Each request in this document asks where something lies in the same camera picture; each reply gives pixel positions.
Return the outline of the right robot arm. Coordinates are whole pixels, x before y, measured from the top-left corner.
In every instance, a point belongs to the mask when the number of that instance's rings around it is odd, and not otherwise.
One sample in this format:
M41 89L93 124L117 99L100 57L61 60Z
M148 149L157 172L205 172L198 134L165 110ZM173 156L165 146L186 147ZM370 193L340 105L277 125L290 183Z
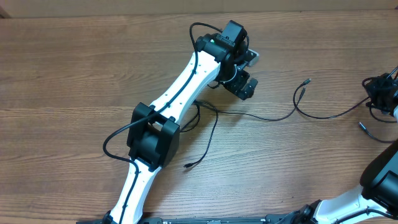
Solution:
M366 106L397 118L397 70L365 78ZM280 223L357 223L374 217L397 220L397 141L382 151L361 175L359 185L338 197L317 200Z

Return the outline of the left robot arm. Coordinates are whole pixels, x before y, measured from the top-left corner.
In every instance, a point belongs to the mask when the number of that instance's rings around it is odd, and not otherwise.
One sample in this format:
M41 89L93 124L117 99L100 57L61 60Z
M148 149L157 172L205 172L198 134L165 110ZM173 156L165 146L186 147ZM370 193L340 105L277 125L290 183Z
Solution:
M257 80L245 67L253 66L258 53L249 49L249 37L241 24L229 21L223 30L192 40L194 52L187 66L171 86L150 105L139 103L131 122L110 134L128 131L129 164L126 181L114 208L102 223L138 223L151 185L161 169L177 152L180 123L197 96L216 81L229 92L246 100L254 94Z

